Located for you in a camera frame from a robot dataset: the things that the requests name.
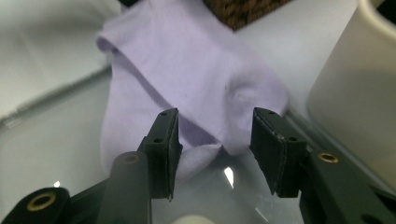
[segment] white object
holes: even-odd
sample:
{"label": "white object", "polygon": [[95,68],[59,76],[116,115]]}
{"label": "white object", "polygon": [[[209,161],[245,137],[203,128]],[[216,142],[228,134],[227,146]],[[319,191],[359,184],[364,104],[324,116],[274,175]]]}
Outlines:
{"label": "white object", "polygon": [[197,216],[197,215],[188,215],[179,218],[172,224],[215,224],[213,221],[208,219],[207,217]]}
{"label": "white object", "polygon": [[357,0],[290,1],[236,32],[274,69],[288,89],[290,108],[306,119],[309,91],[357,4]]}
{"label": "white object", "polygon": [[396,189],[396,27],[377,11],[358,9],[312,91],[312,118]]}

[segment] white container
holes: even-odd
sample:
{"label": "white container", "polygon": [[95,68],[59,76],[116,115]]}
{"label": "white container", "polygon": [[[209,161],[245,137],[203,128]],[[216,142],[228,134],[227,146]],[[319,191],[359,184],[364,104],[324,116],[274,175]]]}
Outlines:
{"label": "white container", "polygon": [[396,189],[396,26],[376,11],[382,2],[359,1],[309,94],[308,110]]}

